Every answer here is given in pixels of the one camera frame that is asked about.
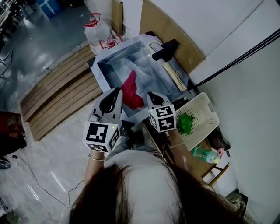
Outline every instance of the red cloth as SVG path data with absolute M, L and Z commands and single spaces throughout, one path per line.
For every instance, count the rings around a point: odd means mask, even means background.
M 128 105 L 132 110 L 138 107 L 144 107 L 144 100 L 136 94 L 136 72 L 131 71 L 127 80 L 122 84 L 121 89 L 123 93 L 123 103 Z

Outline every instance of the green cloth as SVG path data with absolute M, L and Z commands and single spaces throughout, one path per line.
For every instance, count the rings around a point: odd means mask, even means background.
M 180 134 L 186 133 L 189 135 L 191 133 L 193 120 L 194 117 L 187 114 L 182 114 L 179 117 L 179 121 L 177 123 L 177 129 L 180 132 Z

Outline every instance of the white plastic bag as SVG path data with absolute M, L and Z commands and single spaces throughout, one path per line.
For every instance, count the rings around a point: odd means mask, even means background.
M 91 13 L 89 24 L 85 24 L 84 34 L 92 52 L 97 55 L 104 48 L 111 48 L 122 42 L 122 38 L 116 35 L 102 19 L 100 13 Z
M 91 13 L 101 13 L 102 20 L 111 26 L 112 0 L 84 0 L 84 3 Z

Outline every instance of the blue bin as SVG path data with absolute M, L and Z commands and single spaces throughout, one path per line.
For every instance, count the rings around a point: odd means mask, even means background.
M 51 18 L 61 11 L 57 0 L 36 0 L 47 17 Z

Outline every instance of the white wall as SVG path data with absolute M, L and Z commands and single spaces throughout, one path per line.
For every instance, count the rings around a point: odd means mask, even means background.
M 231 144 L 249 211 L 270 224 L 280 213 L 280 38 L 201 87 Z
M 207 0 L 152 1 L 171 16 L 206 55 L 211 52 L 206 60 L 189 74 L 195 84 L 228 65 L 280 28 L 280 6 L 275 0 L 264 0 L 255 11 L 253 9 L 260 0 L 244 2 L 215 0 L 214 3 L 211 1 L 211 4 Z M 129 36 L 137 36 L 140 29 L 142 0 L 123 0 L 123 2 L 123 23 L 128 27 Z M 215 22 L 214 14 L 210 11 L 215 12 L 222 25 Z M 234 20 L 238 13 L 242 19 Z M 238 23 L 246 18 L 245 15 L 249 17 L 238 26 Z

